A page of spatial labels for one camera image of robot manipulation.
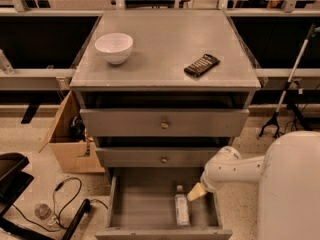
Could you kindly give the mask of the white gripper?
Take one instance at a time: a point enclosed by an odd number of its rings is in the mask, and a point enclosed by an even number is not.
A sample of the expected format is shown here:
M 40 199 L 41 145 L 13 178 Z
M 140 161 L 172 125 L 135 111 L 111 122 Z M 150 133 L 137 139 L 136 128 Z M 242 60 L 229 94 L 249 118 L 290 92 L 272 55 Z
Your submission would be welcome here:
M 233 166 L 242 159 L 240 153 L 231 146 L 221 148 L 205 165 L 200 182 L 187 194 L 187 200 L 193 202 L 207 194 L 215 192 L 231 176 Z

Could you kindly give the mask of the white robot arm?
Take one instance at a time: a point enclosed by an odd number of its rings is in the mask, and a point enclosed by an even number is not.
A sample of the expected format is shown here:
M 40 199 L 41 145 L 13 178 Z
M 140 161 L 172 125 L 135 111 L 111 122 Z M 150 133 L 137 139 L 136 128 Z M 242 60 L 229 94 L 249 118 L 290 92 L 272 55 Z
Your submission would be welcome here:
M 244 159 L 231 146 L 204 166 L 192 202 L 227 182 L 257 183 L 257 240 L 320 240 L 320 133 L 276 139 L 263 156 Z

